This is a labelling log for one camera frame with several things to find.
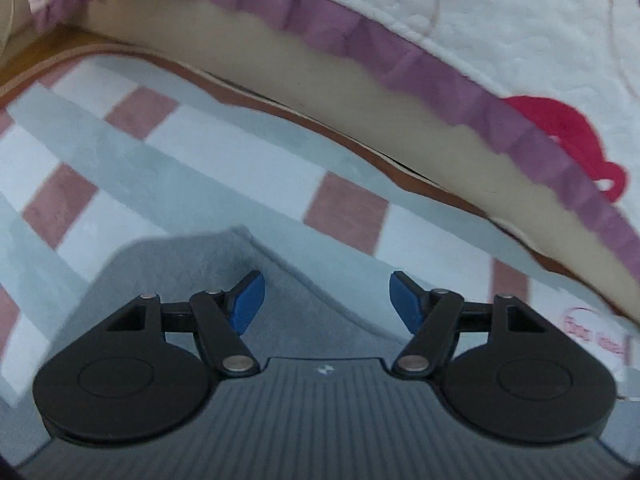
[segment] purple ruffle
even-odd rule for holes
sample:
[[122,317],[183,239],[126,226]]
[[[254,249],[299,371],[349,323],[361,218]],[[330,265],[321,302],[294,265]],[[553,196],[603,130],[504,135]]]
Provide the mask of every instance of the purple ruffle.
[[[36,24],[41,30],[50,28],[87,1],[50,0],[36,13]],[[533,182],[554,190],[640,282],[640,238],[628,221],[547,134],[456,69],[329,0],[209,1],[260,16],[269,26],[293,32],[322,52],[354,59],[384,86],[418,96],[448,124],[471,127],[495,153],[508,154]]]

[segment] gray ribbed plate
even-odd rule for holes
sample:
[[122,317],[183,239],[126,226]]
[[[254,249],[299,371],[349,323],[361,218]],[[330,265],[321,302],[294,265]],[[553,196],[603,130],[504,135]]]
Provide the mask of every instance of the gray ribbed plate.
[[155,441],[91,449],[55,440],[29,480],[616,480],[629,468],[597,440],[524,448],[470,430],[426,383],[378,360],[271,359],[226,381],[195,420]]

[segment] printed logo on mat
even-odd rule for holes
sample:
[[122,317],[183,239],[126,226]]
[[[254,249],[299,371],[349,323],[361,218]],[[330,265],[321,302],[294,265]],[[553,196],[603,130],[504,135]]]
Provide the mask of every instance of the printed logo on mat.
[[626,333],[599,312],[582,306],[568,308],[559,328],[613,373],[625,365]]

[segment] quilted blanket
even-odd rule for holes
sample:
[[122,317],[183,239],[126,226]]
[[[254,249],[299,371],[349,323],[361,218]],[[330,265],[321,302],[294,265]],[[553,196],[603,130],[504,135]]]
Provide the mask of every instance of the quilted blanket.
[[[85,1],[30,0],[41,27]],[[210,1],[353,57],[471,126],[640,281],[639,0]]]

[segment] white logo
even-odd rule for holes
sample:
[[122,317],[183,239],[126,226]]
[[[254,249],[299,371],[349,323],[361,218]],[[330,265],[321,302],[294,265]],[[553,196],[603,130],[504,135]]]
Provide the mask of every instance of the white logo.
[[335,368],[332,367],[331,365],[322,365],[316,368],[316,372],[318,372],[321,375],[324,375],[325,377],[327,375],[331,375],[332,373],[334,373],[334,371],[335,371]]

